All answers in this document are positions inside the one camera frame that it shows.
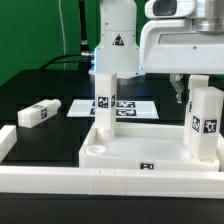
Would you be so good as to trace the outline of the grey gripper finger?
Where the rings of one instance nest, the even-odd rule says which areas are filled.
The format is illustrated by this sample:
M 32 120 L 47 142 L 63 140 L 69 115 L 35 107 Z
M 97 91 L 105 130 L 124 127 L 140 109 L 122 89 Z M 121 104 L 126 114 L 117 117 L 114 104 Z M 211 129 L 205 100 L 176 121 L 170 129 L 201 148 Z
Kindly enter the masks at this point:
M 183 102 L 183 92 L 184 86 L 181 82 L 182 76 L 180 74 L 171 74 L 170 75 L 170 83 L 172 84 L 173 88 L 177 93 L 177 102 Z

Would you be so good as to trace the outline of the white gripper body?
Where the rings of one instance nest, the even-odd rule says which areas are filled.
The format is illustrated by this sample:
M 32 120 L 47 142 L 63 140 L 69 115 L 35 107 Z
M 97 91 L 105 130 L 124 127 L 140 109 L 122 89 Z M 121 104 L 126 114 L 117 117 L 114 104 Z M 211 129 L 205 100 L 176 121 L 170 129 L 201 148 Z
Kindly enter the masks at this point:
M 147 22 L 140 37 L 147 73 L 224 74 L 224 32 L 198 32 L 187 19 Z

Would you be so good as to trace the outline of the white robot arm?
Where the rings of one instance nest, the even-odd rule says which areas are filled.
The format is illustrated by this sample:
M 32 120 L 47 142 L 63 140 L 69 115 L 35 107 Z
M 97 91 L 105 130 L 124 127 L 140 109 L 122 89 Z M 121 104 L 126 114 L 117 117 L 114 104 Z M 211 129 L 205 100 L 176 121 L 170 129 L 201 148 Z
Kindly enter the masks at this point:
M 136 36 L 135 1 L 100 0 L 92 75 L 165 73 L 182 103 L 182 75 L 224 74 L 224 0 L 148 0 L 144 12 L 148 22 Z

